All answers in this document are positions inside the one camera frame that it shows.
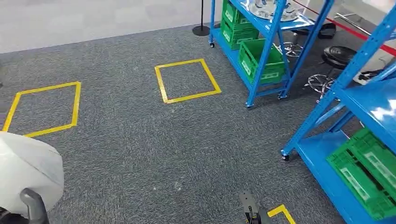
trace green crate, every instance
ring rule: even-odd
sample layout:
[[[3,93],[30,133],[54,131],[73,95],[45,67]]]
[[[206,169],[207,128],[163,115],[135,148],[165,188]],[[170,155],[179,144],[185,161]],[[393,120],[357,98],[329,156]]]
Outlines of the green crate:
[[[237,10],[228,0],[223,0],[222,19],[230,24],[230,28],[234,31],[255,28],[246,17]]]
[[[244,41],[240,45],[238,61],[250,83],[253,82],[265,39]],[[261,84],[279,83],[285,74],[285,63],[279,49],[273,45],[269,51],[267,64],[260,79]]]
[[[220,30],[231,50],[239,49],[242,41],[255,40],[259,36],[259,31],[257,29],[234,31],[225,20],[221,20]]]
[[[327,157],[342,181],[374,220],[396,215],[396,198],[377,180],[357,156],[356,141],[362,130]]]
[[[396,198],[396,156],[373,133],[363,128],[349,141],[356,158],[375,179]]]

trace yellow tape square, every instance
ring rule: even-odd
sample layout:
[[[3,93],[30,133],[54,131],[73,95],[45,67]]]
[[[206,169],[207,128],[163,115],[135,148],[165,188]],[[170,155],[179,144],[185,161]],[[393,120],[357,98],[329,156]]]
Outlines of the yellow tape square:
[[[15,98],[13,100],[13,103],[11,104],[11,108],[10,108],[10,111],[8,112],[6,122],[4,123],[2,131],[4,131],[4,132],[8,131],[8,129],[11,125],[11,120],[12,120],[12,117],[14,116],[16,107],[18,106],[19,100],[21,99],[21,96],[23,94],[42,92],[42,91],[53,90],[53,89],[58,89],[58,88],[63,88],[66,86],[73,86],[73,85],[76,86],[76,92],[74,94],[73,113],[71,116],[71,123],[67,124],[67,125],[52,127],[52,128],[44,129],[41,131],[25,134],[25,136],[35,137],[35,136],[39,136],[39,135],[43,135],[43,134],[47,134],[47,133],[65,130],[65,129],[71,128],[73,126],[76,126],[77,119],[78,119],[78,107],[80,105],[80,92],[81,92],[81,83],[80,82],[64,83],[64,84],[60,84],[60,85],[52,85],[52,86],[47,86],[47,87],[43,87],[43,88],[39,88],[39,89],[32,89],[32,90],[25,90],[25,91],[17,92],[15,95]]]
[[[286,219],[289,221],[290,224],[296,224],[296,222],[294,221],[294,219],[291,217],[289,211],[286,209],[286,207],[284,206],[284,204],[280,205],[277,208],[274,208],[273,210],[267,212],[268,217],[273,217],[279,213],[283,213],[286,217]]]
[[[201,63],[202,67],[204,68],[206,74],[208,75],[208,77],[214,87],[214,90],[209,91],[209,92],[197,93],[197,94],[189,95],[189,96],[185,96],[185,97],[168,99],[168,96],[166,95],[166,91],[165,91],[165,86],[163,85],[160,68],[172,67],[172,66],[177,66],[177,65],[182,65],[182,64],[198,63],[198,62]],[[210,72],[210,70],[203,58],[184,61],[184,62],[162,64],[162,65],[156,66],[155,70],[156,70],[158,85],[160,87],[162,99],[163,99],[163,102],[166,104],[171,104],[171,103],[180,102],[180,101],[184,101],[184,100],[188,100],[188,99],[194,99],[194,98],[205,97],[205,96],[221,93],[221,89],[220,89],[219,85],[217,84],[216,80],[214,79],[212,73]]]

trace gray carpet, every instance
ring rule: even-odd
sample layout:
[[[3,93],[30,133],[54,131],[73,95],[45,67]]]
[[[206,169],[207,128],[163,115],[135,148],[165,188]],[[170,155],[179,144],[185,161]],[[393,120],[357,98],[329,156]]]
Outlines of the gray carpet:
[[[284,204],[299,224],[343,223],[302,160],[284,162],[279,150],[316,104],[318,95],[302,87],[328,69],[318,66],[323,48],[358,49],[361,42],[343,31],[318,40],[289,98],[258,98],[247,110],[248,91],[221,49],[191,28],[0,55],[4,108],[18,91],[82,83],[78,126],[36,137],[64,160],[64,196],[51,222],[239,223],[238,194],[250,190],[266,210]],[[205,59],[222,93],[164,104],[154,67],[197,58]],[[196,65],[161,71],[169,97],[213,89]],[[72,87],[23,96],[10,131],[67,124],[72,102]],[[356,128],[354,121],[347,130]],[[271,220],[287,223],[283,215]]]

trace blue shelf board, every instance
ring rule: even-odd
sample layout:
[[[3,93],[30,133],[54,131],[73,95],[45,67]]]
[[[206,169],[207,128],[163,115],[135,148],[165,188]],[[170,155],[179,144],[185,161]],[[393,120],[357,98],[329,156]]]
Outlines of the blue shelf board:
[[[396,78],[336,92],[341,102],[396,153]]]
[[[347,224],[395,224],[396,217],[373,220],[326,161],[347,140],[342,131],[326,132],[302,139],[297,151]]]
[[[236,73],[239,75],[239,77],[242,79],[243,83],[249,89],[249,91],[253,88],[251,83],[249,82],[248,78],[246,77],[245,73],[243,72],[243,68],[239,65],[238,63],[238,55],[239,55],[239,50],[231,50],[228,44],[226,43],[223,35],[221,34],[220,28],[214,29],[212,31],[213,37],[216,40],[216,43],[220,45],[220,47],[223,49],[224,54],[227,56],[228,60],[231,62],[233,67],[236,70]],[[289,77],[287,75],[284,75],[282,77],[282,80],[279,83],[286,82],[289,80]],[[266,83],[260,85],[261,87],[263,86],[269,86],[269,85],[274,85],[277,83]]]
[[[264,37],[268,37],[269,29],[271,27],[270,20],[262,19],[253,15],[249,11],[249,3],[252,0],[230,0],[230,2],[263,34]],[[281,22],[281,30],[291,29],[311,29],[315,23],[303,16],[298,14],[298,18],[293,21]]]

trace blue metal shelf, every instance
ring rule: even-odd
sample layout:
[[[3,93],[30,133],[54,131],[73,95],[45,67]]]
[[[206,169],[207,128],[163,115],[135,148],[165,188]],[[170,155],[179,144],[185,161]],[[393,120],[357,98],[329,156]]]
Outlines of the blue metal shelf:
[[[337,96],[364,125],[396,153],[395,90],[396,78],[393,78],[340,90]]]
[[[302,139],[297,151],[347,224],[395,224],[396,217],[374,221],[326,161],[346,140],[342,131],[322,133]]]
[[[214,46],[213,38],[216,38],[219,41],[219,45],[224,50],[225,55],[230,60],[231,64],[236,69],[238,75],[243,80],[245,86],[249,89],[249,96],[246,100],[246,107],[251,107],[254,105],[254,98],[259,96],[265,96],[268,94],[278,93],[278,98],[287,97],[287,92],[289,91],[291,84],[296,78],[296,74],[298,73],[300,67],[302,66],[304,59],[308,55],[309,50],[311,49],[313,42],[316,40],[316,36],[318,35],[321,26],[330,11],[331,6],[333,5],[334,0],[325,0],[323,9],[321,10],[317,21],[312,22],[308,18],[299,14],[298,18],[293,21],[288,22],[280,22],[281,16],[283,14],[284,7],[286,5],[286,0],[279,0],[276,4],[276,10],[274,12],[274,18],[270,20],[259,18],[252,13],[250,13],[248,9],[248,4],[251,0],[230,0],[231,4],[233,4],[265,37],[266,41],[263,47],[261,58],[258,62],[258,67],[256,70],[255,78],[252,83],[249,83],[245,75],[243,74],[241,68],[238,65],[238,51],[230,50],[223,41],[223,37],[219,35],[219,31],[214,28],[214,13],[215,13],[215,3],[216,0],[212,0],[212,12],[211,12],[211,23],[210,23],[210,35],[209,35],[209,43]],[[263,69],[265,64],[267,63],[268,55],[272,44],[274,42],[275,35],[278,34],[278,37],[281,42],[282,52],[284,52],[284,45],[282,41],[282,31],[290,30],[290,29],[303,29],[307,28],[310,31],[308,34],[308,38],[305,41],[305,45],[301,52],[301,55],[293,70],[289,69],[287,56],[283,54],[283,61],[286,64],[286,75],[283,77],[281,83],[282,86],[279,88],[268,89],[266,91],[258,91],[258,88],[262,85],[260,84],[261,75],[263,74]]]
[[[357,51],[349,65],[343,70],[331,88],[321,98],[304,123],[281,150],[286,159],[296,149],[315,178],[325,190],[335,207],[348,224],[395,224],[396,216],[373,221],[360,206],[351,191],[341,181],[325,158],[343,142],[347,136],[341,128],[355,115],[393,152],[396,153],[396,63],[387,67],[365,86],[348,88],[353,77],[381,47],[394,35],[396,28],[396,4],[377,26],[370,38]],[[330,110],[335,99],[341,102]],[[304,138],[313,128],[335,114],[342,107],[347,110],[325,133]]]
[[[214,37],[214,39],[216,39],[217,44],[220,45],[220,47],[223,49],[224,54],[227,56],[228,60],[231,62],[231,64],[235,68],[236,73],[242,79],[246,88],[248,90],[252,90],[251,83],[249,82],[248,78],[246,78],[246,75],[242,70],[243,68],[238,63],[239,50],[231,50],[230,49],[230,47],[227,45],[223,35],[221,34],[220,28],[214,29],[212,32],[213,32],[213,37]],[[286,82],[287,80],[288,80],[288,77],[283,76],[282,80],[280,82],[281,83]],[[263,87],[263,86],[269,86],[269,85],[273,85],[273,84],[277,84],[277,83],[262,84],[260,86]]]
[[[260,31],[264,37],[271,35],[269,32],[271,28],[270,20],[259,18],[249,11],[249,3],[252,0],[230,0],[230,2]],[[302,14],[298,14],[298,18],[293,21],[280,22],[282,31],[291,29],[311,29],[315,23]]]

